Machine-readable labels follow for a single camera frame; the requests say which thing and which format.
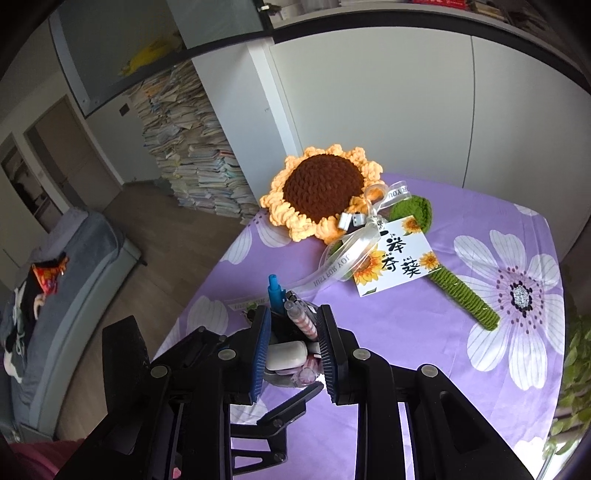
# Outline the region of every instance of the bed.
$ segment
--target bed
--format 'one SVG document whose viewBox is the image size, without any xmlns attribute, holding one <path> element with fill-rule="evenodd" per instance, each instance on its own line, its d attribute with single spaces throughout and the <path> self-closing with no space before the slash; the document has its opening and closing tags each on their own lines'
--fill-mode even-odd
<svg viewBox="0 0 591 480">
<path fill-rule="evenodd" d="M 51 258 L 59 251 L 69 259 L 67 268 L 59 277 L 57 293 L 47 296 L 40 310 L 27 345 L 22 380 L 9 377 L 4 369 L 0 374 L 2 432 L 17 441 L 53 439 L 61 404 L 82 352 L 141 256 L 103 215 L 77 209 L 64 214 L 30 260 L 39 261 L 35 259 L 43 255 Z M 13 293 L 2 315 L 2 338 L 12 325 L 14 301 Z"/>
</svg>

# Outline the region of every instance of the doorway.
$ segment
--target doorway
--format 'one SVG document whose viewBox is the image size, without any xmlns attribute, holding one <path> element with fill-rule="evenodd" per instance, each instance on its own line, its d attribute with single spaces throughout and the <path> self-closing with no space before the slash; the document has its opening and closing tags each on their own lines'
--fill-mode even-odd
<svg viewBox="0 0 591 480">
<path fill-rule="evenodd" d="M 49 176 L 73 206 L 102 212 L 121 191 L 67 98 L 45 113 L 26 136 Z"/>
</svg>

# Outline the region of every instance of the purple tablecloth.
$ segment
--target purple tablecloth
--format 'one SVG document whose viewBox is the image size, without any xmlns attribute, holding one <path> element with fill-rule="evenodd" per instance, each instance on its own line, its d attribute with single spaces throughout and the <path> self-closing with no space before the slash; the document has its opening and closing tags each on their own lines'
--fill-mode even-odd
<svg viewBox="0 0 591 480">
<path fill-rule="evenodd" d="M 411 193 L 431 201 L 429 243 L 441 263 L 498 311 L 499 328 L 483 330 L 426 278 L 365 298 L 352 281 L 341 282 L 312 301 L 330 304 L 340 327 L 391 364 L 437 365 L 528 465 L 539 457 L 550 428 L 563 364 L 562 285 L 547 222 L 532 210 L 469 190 L 393 174 L 383 179 L 407 180 Z M 261 210 L 199 288 L 158 354 L 200 325 L 226 335 L 246 327 L 240 312 L 220 300 L 265 291 L 271 273 L 281 284 L 299 280 L 318 267 L 323 250 L 316 238 L 290 241 Z M 233 421 L 252 423 L 293 394 L 266 385 L 257 405 L 232 409 Z M 289 461 L 245 478 L 353 478 L 356 410 L 336 407 L 321 393 L 289 427 Z M 528 466 L 535 476 L 539 465 Z"/>
</svg>

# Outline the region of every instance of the green plant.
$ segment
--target green plant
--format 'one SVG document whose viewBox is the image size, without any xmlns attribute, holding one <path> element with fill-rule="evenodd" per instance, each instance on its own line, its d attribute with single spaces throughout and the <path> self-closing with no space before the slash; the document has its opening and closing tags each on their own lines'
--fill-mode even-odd
<svg viewBox="0 0 591 480">
<path fill-rule="evenodd" d="M 558 406 L 546 443 L 547 450 L 552 451 L 566 442 L 556 455 L 568 451 L 591 425 L 591 315 L 578 314 L 568 293 L 568 271 L 561 270 L 565 283 L 566 348 Z"/>
</svg>

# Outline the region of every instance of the white cabinet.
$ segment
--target white cabinet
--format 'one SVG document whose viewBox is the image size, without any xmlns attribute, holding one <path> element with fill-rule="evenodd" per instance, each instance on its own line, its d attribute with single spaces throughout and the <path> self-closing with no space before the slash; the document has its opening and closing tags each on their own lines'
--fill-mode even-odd
<svg viewBox="0 0 591 480">
<path fill-rule="evenodd" d="M 46 235 L 0 168 L 0 280 L 8 288 L 12 288 L 18 267 Z"/>
<path fill-rule="evenodd" d="M 465 188 L 533 209 L 559 258 L 591 209 L 591 96 L 552 67 L 474 38 L 475 116 Z"/>
<path fill-rule="evenodd" d="M 474 93 L 468 35 L 354 28 L 271 53 L 302 147 L 360 146 L 385 171 L 462 186 Z"/>
</svg>

